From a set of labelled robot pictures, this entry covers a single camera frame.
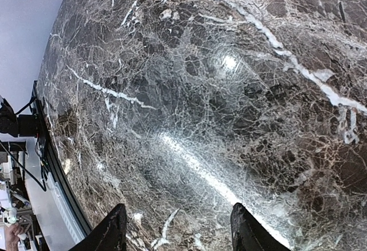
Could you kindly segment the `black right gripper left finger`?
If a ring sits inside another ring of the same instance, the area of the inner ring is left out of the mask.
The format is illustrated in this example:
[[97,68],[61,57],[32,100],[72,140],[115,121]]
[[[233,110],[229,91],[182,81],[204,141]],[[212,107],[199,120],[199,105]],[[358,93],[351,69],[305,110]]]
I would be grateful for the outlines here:
[[89,235],[70,251],[127,250],[127,212],[124,204],[117,204]]

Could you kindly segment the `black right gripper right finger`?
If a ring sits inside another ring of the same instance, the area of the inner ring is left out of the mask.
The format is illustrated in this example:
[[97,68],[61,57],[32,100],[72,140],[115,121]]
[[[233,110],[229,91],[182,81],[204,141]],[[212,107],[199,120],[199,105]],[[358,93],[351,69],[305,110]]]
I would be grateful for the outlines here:
[[232,248],[234,251],[288,251],[255,219],[241,203],[231,212]]

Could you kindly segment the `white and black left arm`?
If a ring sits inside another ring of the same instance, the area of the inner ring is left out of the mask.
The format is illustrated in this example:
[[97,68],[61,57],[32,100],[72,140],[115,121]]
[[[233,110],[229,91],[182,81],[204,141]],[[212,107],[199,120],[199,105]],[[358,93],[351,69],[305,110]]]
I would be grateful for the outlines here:
[[36,137],[39,133],[36,115],[17,115],[8,101],[1,97],[1,133],[12,137]]

